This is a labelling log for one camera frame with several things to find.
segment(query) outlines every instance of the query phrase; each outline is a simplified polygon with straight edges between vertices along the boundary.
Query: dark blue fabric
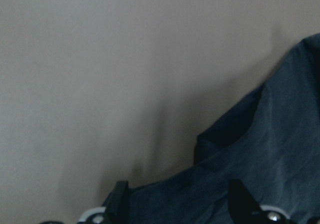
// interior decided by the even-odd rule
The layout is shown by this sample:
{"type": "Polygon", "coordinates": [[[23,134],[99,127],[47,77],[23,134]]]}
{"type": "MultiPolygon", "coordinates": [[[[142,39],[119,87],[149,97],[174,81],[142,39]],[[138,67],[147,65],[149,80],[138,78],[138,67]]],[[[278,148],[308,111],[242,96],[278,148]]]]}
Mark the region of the dark blue fabric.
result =
{"type": "Polygon", "coordinates": [[[130,224],[232,224],[229,179],[299,224],[320,216],[320,34],[200,134],[195,165],[131,190],[130,224]]]}

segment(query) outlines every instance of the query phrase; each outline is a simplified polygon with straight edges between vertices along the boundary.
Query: fabric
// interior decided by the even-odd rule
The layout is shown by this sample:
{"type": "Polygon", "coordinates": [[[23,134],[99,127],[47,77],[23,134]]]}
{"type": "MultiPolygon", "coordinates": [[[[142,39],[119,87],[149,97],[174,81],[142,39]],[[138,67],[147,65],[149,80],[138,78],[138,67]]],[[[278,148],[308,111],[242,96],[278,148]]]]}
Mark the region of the fabric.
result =
{"type": "Polygon", "coordinates": [[[320,216],[320,34],[197,138],[195,165],[131,190],[130,224],[232,224],[228,180],[298,224],[320,216]]]}

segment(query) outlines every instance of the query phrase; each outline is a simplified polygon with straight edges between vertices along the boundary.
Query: dark blue cloth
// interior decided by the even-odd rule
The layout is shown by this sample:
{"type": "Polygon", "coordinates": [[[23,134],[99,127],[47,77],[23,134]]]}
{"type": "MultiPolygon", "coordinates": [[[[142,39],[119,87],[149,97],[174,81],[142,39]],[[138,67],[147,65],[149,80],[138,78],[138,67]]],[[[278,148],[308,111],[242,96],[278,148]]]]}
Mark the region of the dark blue cloth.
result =
{"type": "Polygon", "coordinates": [[[232,224],[229,179],[293,221],[320,216],[320,34],[197,138],[195,165],[132,189],[130,224],[232,224]]]}

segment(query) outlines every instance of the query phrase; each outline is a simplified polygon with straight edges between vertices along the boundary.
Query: cloth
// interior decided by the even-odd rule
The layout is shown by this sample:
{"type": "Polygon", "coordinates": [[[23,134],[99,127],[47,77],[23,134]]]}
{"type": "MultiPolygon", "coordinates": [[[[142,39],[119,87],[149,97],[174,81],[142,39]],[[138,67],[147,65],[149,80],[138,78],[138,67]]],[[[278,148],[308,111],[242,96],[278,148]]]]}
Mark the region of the cloth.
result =
{"type": "Polygon", "coordinates": [[[320,34],[197,138],[195,165],[131,189],[130,224],[232,224],[228,180],[298,224],[320,216],[320,34]]]}

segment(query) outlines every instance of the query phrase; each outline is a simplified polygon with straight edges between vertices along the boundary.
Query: silver rivet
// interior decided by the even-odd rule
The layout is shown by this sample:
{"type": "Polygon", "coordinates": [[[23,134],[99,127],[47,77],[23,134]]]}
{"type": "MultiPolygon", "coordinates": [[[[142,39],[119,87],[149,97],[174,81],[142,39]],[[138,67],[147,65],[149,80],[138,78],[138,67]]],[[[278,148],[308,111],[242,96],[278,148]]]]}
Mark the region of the silver rivet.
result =
{"type": "Polygon", "coordinates": [[[267,214],[267,217],[271,220],[271,221],[274,221],[274,222],[278,222],[281,220],[281,216],[279,213],[275,213],[275,212],[269,212],[267,214]]]}
{"type": "Polygon", "coordinates": [[[97,216],[95,216],[93,219],[92,219],[92,222],[94,223],[94,224],[100,224],[100,223],[102,223],[104,221],[104,218],[103,218],[103,216],[101,216],[101,215],[97,215],[97,216]]]}

